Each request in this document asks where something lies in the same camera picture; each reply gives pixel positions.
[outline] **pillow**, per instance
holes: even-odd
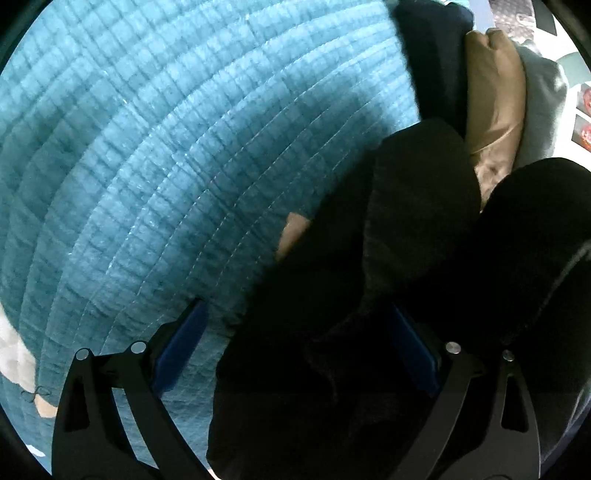
[[[525,117],[525,72],[515,45],[496,28],[466,34],[466,66],[466,145],[484,204],[515,160]]]
[[[516,45],[525,68],[525,124],[513,168],[552,157],[569,82],[563,68],[542,57],[532,41]]]

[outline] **fabric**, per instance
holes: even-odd
[[[441,120],[366,156],[256,289],[219,362],[207,458],[220,478],[383,478],[430,400],[370,312],[446,258],[479,208]]]
[[[474,30],[486,33],[489,28],[496,27],[489,0],[470,0],[470,10],[474,14]]]
[[[554,154],[558,129],[569,92],[564,71],[541,56],[533,42],[516,45],[525,70],[525,122],[513,168]]]
[[[0,76],[0,111],[0,303],[18,339],[0,338],[30,353],[0,403],[48,468],[40,400],[58,406],[75,351],[122,351],[195,297],[210,324],[163,402],[203,459],[226,325],[286,216],[312,217],[419,120],[378,0],[54,0]]]
[[[569,160],[516,170],[495,189],[457,253],[405,296],[415,319],[441,338],[483,354],[515,352],[543,459],[589,398],[589,302],[582,290],[591,275],[589,189],[591,173]]]
[[[532,0],[490,0],[495,25],[522,43],[534,39],[536,28]]]
[[[482,202],[511,172],[525,118],[525,73],[513,42],[497,29],[466,36],[466,145]]]
[[[472,30],[472,13],[455,3],[432,0],[400,0],[391,12],[404,41],[421,118],[442,118],[464,136],[464,36]]]

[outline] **quilted bedspread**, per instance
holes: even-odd
[[[122,351],[196,296],[210,324],[163,402],[204,460],[227,325],[288,213],[419,120],[379,0],[54,0],[0,112],[0,403],[46,468],[76,350]]]

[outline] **clothing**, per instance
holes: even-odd
[[[560,121],[569,92],[564,71],[556,62],[545,59],[535,44],[516,45],[525,69],[525,123],[513,169],[554,154]]]
[[[442,118],[466,134],[467,77],[464,36],[474,16],[461,5],[400,0],[391,9],[422,119]]]
[[[386,139],[252,296],[217,368],[207,453],[216,474],[387,478],[432,405],[375,313],[392,299],[469,352],[514,350],[546,458],[591,378],[588,302],[571,307],[588,284],[570,276],[591,273],[590,189],[582,167],[544,160],[512,173],[479,215],[452,128],[431,120]]]
[[[515,351],[543,459],[589,398],[590,189],[591,173],[569,160],[516,170],[456,254],[405,295],[415,319],[441,338],[472,352]]]
[[[219,477],[388,470],[431,400],[371,307],[446,258],[479,206],[462,139],[441,120],[368,153],[268,273],[219,362],[207,453]]]
[[[525,118],[525,73],[513,42],[497,29],[466,35],[466,145],[482,203],[510,172]]]

